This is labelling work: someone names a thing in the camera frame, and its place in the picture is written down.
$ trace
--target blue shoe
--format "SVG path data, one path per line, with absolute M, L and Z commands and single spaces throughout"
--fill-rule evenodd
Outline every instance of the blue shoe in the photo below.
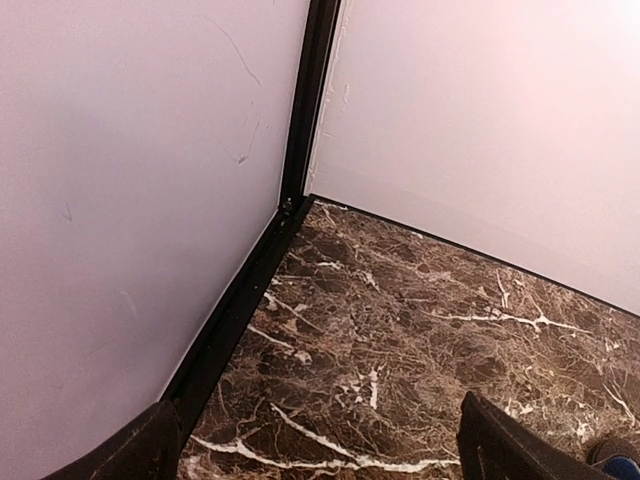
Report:
M 620 480 L 640 480 L 638 451 L 621 438 L 611 437 L 598 443 L 587 455 L 587 463 Z

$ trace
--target black metal frame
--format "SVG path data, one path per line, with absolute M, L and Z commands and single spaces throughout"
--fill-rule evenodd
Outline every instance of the black metal frame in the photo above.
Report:
M 287 140 L 280 208 L 293 211 L 304 200 L 304 186 L 320 112 L 340 0 L 311 0 Z
M 231 354 L 269 286 L 312 199 L 304 197 L 340 0 L 311 0 L 296 83 L 280 201 L 275 218 L 207 319 L 162 395 L 173 402 L 186 443 Z

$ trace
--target wall scratch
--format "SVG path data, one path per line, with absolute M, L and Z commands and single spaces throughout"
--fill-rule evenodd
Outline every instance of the wall scratch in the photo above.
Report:
M 124 297 L 124 299 L 127 301 L 127 305 L 129 305 L 129 309 L 131 310 L 131 313 L 133 314 L 133 318 L 135 318 L 137 320 L 138 319 L 138 309 L 136 308 L 136 304 L 133 303 L 133 298 L 131 298 L 131 295 L 129 295 L 129 293 L 125 292 L 124 290 L 120 290 L 120 295 L 122 295 Z
M 65 212 L 62 214 L 62 216 L 69 223 L 73 223 L 73 215 L 71 214 L 71 209 L 69 208 L 69 204 L 67 202 L 64 202 L 64 207 L 65 207 Z
M 249 65 L 247 65 L 247 62 L 245 61 L 244 57 L 242 56 L 242 53 L 240 53 L 240 49 L 238 49 L 238 46 L 236 45 L 236 42 L 233 40 L 233 37 L 231 35 L 229 35 L 229 33 L 227 33 L 227 31 L 225 29 L 223 29 L 218 22 L 216 22 L 213 18 L 211 17 L 207 17 L 206 15 L 194 15 L 194 17 L 199 17 L 202 18 L 204 20 L 207 20 L 208 22 L 211 22 L 218 30 L 220 30 L 220 32 L 227 37 L 227 39 L 229 39 L 229 42 L 231 42 L 231 46 L 233 46 L 233 49 L 236 51 L 236 53 L 238 54 L 238 58 L 240 59 L 240 61 L 242 62 L 242 65 L 244 65 L 244 69 L 247 71 L 247 73 L 251 76 L 251 78 L 253 78 L 253 80 L 258 84 L 259 87 L 262 86 L 262 83 L 260 82 L 260 79 L 255 75 L 255 73 L 253 73 L 251 71 L 251 69 L 249 68 Z

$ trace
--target brown marble tile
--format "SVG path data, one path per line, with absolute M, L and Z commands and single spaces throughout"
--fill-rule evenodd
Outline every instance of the brown marble tile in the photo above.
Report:
M 192 439 L 181 479 L 460 478 L 476 389 L 582 457 L 640 446 L 640 322 L 459 248 L 316 205 Z

